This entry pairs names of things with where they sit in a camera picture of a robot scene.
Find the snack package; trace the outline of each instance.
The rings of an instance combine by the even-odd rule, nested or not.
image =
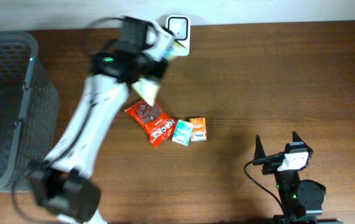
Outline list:
[[[144,100],[125,110],[150,135],[150,143],[157,147],[172,135],[176,120],[166,115],[157,103],[148,105]]]
[[[194,125],[188,123],[187,121],[182,121],[182,120],[177,121],[176,129],[175,129],[175,133],[173,134],[172,141],[188,146],[193,128]]]
[[[206,141],[207,129],[205,127],[205,118],[190,118],[190,123],[194,124],[191,140]]]

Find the light blue package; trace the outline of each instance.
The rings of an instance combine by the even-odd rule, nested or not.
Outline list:
[[[192,123],[182,121],[182,120],[177,121],[176,129],[175,129],[175,133],[173,133],[172,141],[188,146],[193,129],[194,129],[194,125]]]

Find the orange package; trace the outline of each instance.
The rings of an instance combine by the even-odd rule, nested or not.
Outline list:
[[[173,134],[176,120],[165,114],[157,103],[148,105],[144,100],[125,110],[150,135],[150,143],[157,147]]]
[[[190,118],[190,123],[194,124],[191,141],[206,141],[207,129],[205,126],[205,118]]]

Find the plastic bin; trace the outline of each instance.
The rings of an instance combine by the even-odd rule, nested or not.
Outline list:
[[[0,32],[0,190],[54,143],[59,100],[37,56],[33,36]],[[28,188],[27,180],[17,186]]]

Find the brown table surface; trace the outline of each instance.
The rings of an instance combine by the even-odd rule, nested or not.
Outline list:
[[[59,91],[59,138],[88,73],[83,32],[32,34]],[[91,43],[115,35],[99,30]],[[137,99],[132,93],[127,104]],[[159,104],[175,118],[205,117],[208,141],[184,147],[168,139],[155,149],[119,112],[92,177],[109,222],[210,223],[281,214],[243,166],[257,134],[266,154],[274,154],[295,130],[315,152],[300,177],[327,187],[322,218],[355,223],[355,21],[192,27],[190,55],[170,64]],[[249,172],[277,194],[273,176],[262,176],[261,167]],[[31,195],[19,201],[30,215],[51,218]],[[0,194],[0,223],[23,223],[8,194]]]

